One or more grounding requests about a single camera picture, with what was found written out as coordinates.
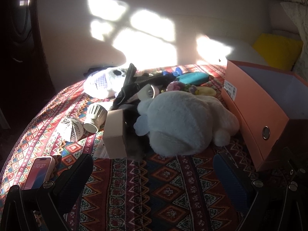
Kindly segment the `white cylindrical tube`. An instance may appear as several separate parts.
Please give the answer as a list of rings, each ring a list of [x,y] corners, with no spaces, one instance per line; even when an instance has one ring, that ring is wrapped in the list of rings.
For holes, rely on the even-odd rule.
[[[154,86],[147,84],[137,93],[137,97],[140,101],[144,101],[147,99],[154,99],[160,93],[159,89]]]

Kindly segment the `orange cardboard box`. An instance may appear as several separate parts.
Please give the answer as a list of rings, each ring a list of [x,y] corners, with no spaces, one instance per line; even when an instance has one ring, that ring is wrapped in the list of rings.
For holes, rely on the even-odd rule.
[[[307,154],[307,82],[291,71],[228,61],[221,95],[239,119],[255,169]]]

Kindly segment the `large white plush rabbit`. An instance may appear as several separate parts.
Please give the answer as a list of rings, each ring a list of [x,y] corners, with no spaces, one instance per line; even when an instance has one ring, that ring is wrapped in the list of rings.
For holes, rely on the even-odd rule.
[[[134,124],[138,136],[148,136],[155,153],[163,157],[194,155],[209,144],[229,144],[240,124],[214,96],[184,91],[159,94],[141,101]]]

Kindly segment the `teal glasses case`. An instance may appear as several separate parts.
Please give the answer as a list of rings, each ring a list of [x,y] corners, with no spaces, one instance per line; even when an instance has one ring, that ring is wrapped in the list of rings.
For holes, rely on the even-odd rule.
[[[190,85],[203,85],[209,81],[209,74],[204,72],[185,73],[176,78],[176,81]]]

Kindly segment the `small tan cardboard box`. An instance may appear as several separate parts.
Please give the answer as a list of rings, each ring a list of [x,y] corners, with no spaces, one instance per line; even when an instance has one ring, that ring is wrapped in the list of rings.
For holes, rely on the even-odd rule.
[[[125,128],[123,110],[109,111],[102,139],[110,159],[127,157]]]

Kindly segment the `artificial flower bunch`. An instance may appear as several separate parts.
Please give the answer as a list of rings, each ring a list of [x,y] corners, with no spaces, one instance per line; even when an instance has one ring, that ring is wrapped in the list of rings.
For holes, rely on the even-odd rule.
[[[184,91],[193,95],[216,96],[216,91],[212,88],[184,84],[179,81],[173,81],[167,86],[166,92],[170,91]]]

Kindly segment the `smartphone pink case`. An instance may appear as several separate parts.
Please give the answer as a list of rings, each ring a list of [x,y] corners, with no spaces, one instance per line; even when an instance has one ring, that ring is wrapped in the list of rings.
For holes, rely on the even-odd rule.
[[[38,189],[48,181],[55,167],[55,159],[52,156],[37,157],[30,169],[23,190]]]

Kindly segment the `blue plastic toy figure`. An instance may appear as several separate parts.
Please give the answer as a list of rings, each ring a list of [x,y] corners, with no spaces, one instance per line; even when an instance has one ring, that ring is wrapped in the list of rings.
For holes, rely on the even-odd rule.
[[[176,67],[175,70],[173,71],[167,71],[167,70],[163,70],[162,74],[165,75],[169,75],[172,74],[175,77],[181,76],[183,74],[182,69],[180,69],[179,67]]]

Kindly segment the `white lace pillow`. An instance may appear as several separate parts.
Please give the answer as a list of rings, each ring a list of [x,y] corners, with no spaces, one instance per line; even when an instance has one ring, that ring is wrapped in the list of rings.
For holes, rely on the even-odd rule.
[[[307,81],[307,6],[299,3],[281,2],[287,16],[298,28],[303,42],[303,48],[299,59],[296,61],[293,71]]]

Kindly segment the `white LED light bulb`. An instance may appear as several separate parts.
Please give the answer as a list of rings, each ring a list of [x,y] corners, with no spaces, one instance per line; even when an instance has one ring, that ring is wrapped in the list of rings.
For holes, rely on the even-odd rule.
[[[86,118],[84,121],[84,129],[89,133],[97,133],[106,120],[108,111],[101,103],[92,103],[88,106]]]

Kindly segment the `black object behind table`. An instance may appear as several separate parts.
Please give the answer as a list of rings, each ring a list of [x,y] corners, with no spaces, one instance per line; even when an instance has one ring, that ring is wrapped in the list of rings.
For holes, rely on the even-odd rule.
[[[98,71],[102,71],[102,70],[106,70],[108,68],[114,68],[114,66],[112,65],[107,65],[107,66],[100,66],[100,67],[93,67],[93,68],[89,68],[85,73],[84,73],[84,77],[87,78],[89,77],[91,74],[98,72]]]

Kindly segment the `patterned red tablecloth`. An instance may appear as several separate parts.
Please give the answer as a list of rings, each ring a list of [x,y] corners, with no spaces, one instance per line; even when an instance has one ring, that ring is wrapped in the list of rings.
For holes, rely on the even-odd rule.
[[[1,171],[1,202],[13,185],[23,186],[35,158],[53,155],[55,175],[70,168],[82,153],[94,154],[102,132],[66,142],[57,133],[63,117],[84,120],[95,99],[77,82],[59,92],[27,126]],[[255,168],[241,135],[228,146],[209,146],[193,156],[165,158],[148,151],[141,162],[93,160],[82,195],[64,218],[71,230],[235,230],[240,214],[213,170],[223,152],[254,178]]]

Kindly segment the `yellow cushion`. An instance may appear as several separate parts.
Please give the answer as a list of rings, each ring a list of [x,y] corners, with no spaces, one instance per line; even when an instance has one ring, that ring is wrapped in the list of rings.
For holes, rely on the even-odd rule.
[[[285,71],[291,71],[302,47],[301,40],[269,33],[262,33],[253,44],[253,49],[270,67]]]

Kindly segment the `black cloth garment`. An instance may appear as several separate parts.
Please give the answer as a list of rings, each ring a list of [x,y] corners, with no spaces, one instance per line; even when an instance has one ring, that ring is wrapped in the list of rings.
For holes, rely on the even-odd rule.
[[[158,73],[153,76],[141,75],[139,77],[135,77],[136,72],[137,68],[130,63],[122,89],[113,101],[112,110],[117,110],[128,99],[139,92],[145,85],[167,87],[167,85],[173,82],[176,78],[176,76],[170,73],[165,75]]]

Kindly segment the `white plush bear gingham patch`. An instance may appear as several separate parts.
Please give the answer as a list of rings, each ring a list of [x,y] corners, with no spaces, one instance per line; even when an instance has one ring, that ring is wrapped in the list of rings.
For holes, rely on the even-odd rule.
[[[124,85],[127,70],[111,67],[90,74],[83,84],[84,93],[100,100],[117,96]]]

